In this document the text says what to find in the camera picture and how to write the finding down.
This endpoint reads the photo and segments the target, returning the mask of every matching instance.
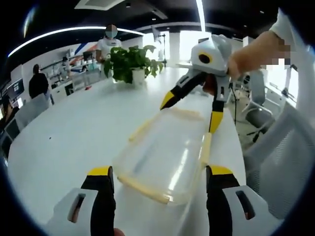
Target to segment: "monitor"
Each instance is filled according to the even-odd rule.
[[[92,59],[92,56],[93,56],[92,52],[90,52],[90,51],[84,52],[83,53],[83,60],[87,61],[89,59]]]
[[[17,96],[19,96],[21,93],[24,92],[24,84],[23,79],[19,79],[18,81],[11,84],[7,89],[7,94],[10,98],[10,100],[15,99]]]

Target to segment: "white table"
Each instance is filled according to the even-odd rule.
[[[282,108],[284,107],[285,102],[288,102],[291,106],[296,107],[296,101],[293,101],[291,98],[284,96],[279,89],[275,88],[270,83],[266,83],[265,87],[267,88],[266,98],[276,102]]]
[[[142,90],[112,91],[107,81],[101,81],[68,96],[31,122],[11,145],[8,174],[34,220],[46,223],[54,205],[73,187],[80,187],[90,169],[110,165],[130,134],[159,111],[166,92],[186,71],[167,68],[156,78],[148,78]],[[211,104],[212,97],[189,95],[176,106],[200,111],[210,119]],[[229,110],[212,138],[210,161],[228,167],[241,185],[246,184],[241,145]],[[127,236],[170,235],[177,212],[149,214],[152,200],[130,191],[115,178],[115,227]],[[204,172],[181,235],[208,235],[206,198]],[[140,229],[144,224],[152,225]]]
[[[65,87],[72,84],[72,80],[69,79],[69,81],[57,86],[56,88],[51,90],[51,95],[53,96],[55,104],[61,102],[67,97],[67,93],[65,91]]]

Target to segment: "floor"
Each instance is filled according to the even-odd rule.
[[[248,123],[245,120],[241,119],[240,113],[249,103],[249,98],[247,98],[246,94],[241,94],[239,100],[236,102],[236,130],[240,138],[241,146],[243,153],[253,145],[252,139],[253,135],[247,136],[246,134],[251,133],[256,130],[254,126]],[[228,109],[230,110],[232,117],[235,116],[235,103],[233,101],[227,104]]]

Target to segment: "white wall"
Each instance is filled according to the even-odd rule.
[[[169,44],[170,57],[166,65],[170,67],[176,67],[176,63],[180,61],[179,58],[180,33],[170,33]]]
[[[128,49],[129,47],[133,47],[136,45],[139,46],[139,48],[143,47],[142,37],[137,37],[137,38],[129,39],[122,42],[122,47],[124,49]]]

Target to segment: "white flower pot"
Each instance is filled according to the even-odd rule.
[[[143,69],[132,70],[132,83],[136,88],[141,88],[144,86],[145,73]]]

